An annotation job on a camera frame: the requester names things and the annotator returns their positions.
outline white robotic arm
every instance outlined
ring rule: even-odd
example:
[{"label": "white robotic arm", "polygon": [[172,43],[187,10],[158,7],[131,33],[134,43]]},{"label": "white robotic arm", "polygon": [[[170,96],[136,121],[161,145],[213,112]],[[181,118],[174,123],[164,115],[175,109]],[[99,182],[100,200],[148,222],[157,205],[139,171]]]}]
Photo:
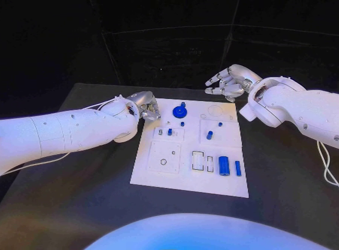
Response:
[{"label": "white robotic arm", "polygon": [[261,77],[243,66],[232,65],[206,82],[219,81],[217,88],[207,88],[207,94],[223,94],[235,101],[248,92],[248,103],[239,110],[248,121],[258,118],[276,127],[284,121],[295,124],[307,137],[339,148],[339,94],[321,90],[305,90],[285,77]]},{"label": "white robotic arm", "polygon": [[90,107],[0,120],[0,176],[41,157],[89,149],[110,140],[125,142],[136,133],[139,117],[159,118],[149,91],[115,97],[99,110]]}]

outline black background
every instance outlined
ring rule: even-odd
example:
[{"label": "black background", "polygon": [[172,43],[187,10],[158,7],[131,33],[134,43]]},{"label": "black background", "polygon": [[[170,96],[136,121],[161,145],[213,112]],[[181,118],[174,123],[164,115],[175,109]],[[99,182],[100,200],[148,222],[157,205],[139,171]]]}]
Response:
[{"label": "black background", "polygon": [[203,89],[233,63],[339,92],[339,2],[0,1],[0,118],[54,112],[76,82]]}]

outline cable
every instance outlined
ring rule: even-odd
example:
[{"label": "cable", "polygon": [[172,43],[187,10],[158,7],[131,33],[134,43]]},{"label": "cable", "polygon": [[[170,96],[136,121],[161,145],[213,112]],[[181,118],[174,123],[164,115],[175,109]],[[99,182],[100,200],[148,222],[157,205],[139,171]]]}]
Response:
[{"label": "cable", "polygon": [[[97,104],[95,104],[95,105],[92,105],[92,106],[89,106],[89,107],[84,107],[83,109],[87,109],[87,108],[92,108],[92,107],[99,106],[99,107],[97,107],[97,110],[99,110],[99,109],[102,108],[102,106],[103,106],[106,103],[109,103],[113,99],[110,99],[110,100],[108,100],[108,101],[105,101],[105,102],[102,102],[102,103],[97,103]],[[18,171],[18,170],[21,170],[21,169],[24,169],[24,168],[28,168],[28,167],[31,167],[31,166],[37,166],[37,165],[40,165],[40,164],[51,163],[51,162],[54,162],[54,161],[63,159],[67,155],[69,155],[69,153],[64,154],[64,155],[63,155],[58,159],[56,159],[56,160],[48,160],[48,161],[44,161],[44,162],[40,162],[40,163],[34,163],[34,164],[30,164],[30,165],[27,165],[27,166],[22,166],[21,168],[17,168],[17,169],[14,169],[14,170],[11,170],[11,171],[7,171],[5,173],[1,174],[1,176],[4,176],[4,175],[8,174],[8,173],[12,173],[12,172],[15,172],[15,171]]]},{"label": "cable", "polygon": [[21,168],[17,168],[17,169],[14,169],[14,170],[11,170],[11,171],[8,171],[8,172],[2,173],[2,174],[1,174],[1,176],[4,176],[4,175],[5,175],[5,174],[8,174],[8,173],[12,173],[12,172],[15,172],[15,171],[18,171],[18,170],[21,170],[21,169],[24,169],[24,168],[28,168],[28,167],[31,167],[31,166],[35,166],[35,165],[40,165],[40,164],[46,164],[46,163],[51,163],[51,162],[54,162],[54,161],[57,161],[57,160],[63,159],[67,155],[69,155],[69,153],[67,153],[67,154],[64,154],[64,156],[63,156],[63,157],[60,157],[60,158],[58,158],[58,159],[56,159],[56,160],[44,161],[44,162],[34,163],[34,164],[30,164],[30,165],[27,165],[27,166],[22,166]]},{"label": "cable", "polygon": [[[325,160],[324,160],[324,157],[323,157],[323,153],[321,153],[318,144],[321,145],[321,147],[323,147],[323,149],[324,149],[324,152],[325,152],[325,154],[327,154],[327,162],[325,162]],[[336,178],[334,178],[331,172],[328,171],[328,164],[330,164],[328,151],[327,151],[327,148],[325,148],[324,144],[323,144],[321,142],[318,142],[318,141],[317,141],[317,151],[318,151],[320,158],[321,158],[321,161],[323,161],[323,164],[324,164],[324,173],[323,173],[323,175],[324,175],[324,180],[327,181],[327,183],[330,183],[331,185],[337,186],[337,188],[339,188],[339,182],[336,181]],[[328,175],[330,175],[330,177],[331,177],[331,179],[333,179],[334,182],[328,181],[328,179],[327,179],[327,173],[328,173]]]}]

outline table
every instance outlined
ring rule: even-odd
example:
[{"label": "table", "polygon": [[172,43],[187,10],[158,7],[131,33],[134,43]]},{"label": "table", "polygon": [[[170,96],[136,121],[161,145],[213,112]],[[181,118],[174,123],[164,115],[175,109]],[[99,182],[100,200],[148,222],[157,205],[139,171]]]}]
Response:
[{"label": "table", "polygon": [[[224,101],[198,90],[77,83],[60,111],[138,91],[152,91],[157,98]],[[255,221],[339,249],[339,190],[323,180],[315,142],[288,122],[269,128],[240,115],[237,121],[249,198],[129,184],[141,121],[129,141],[21,170],[0,204],[0,249],[82,249],[139,219],[191,212]],[[339,150],[328,150],[337,175]]]}]

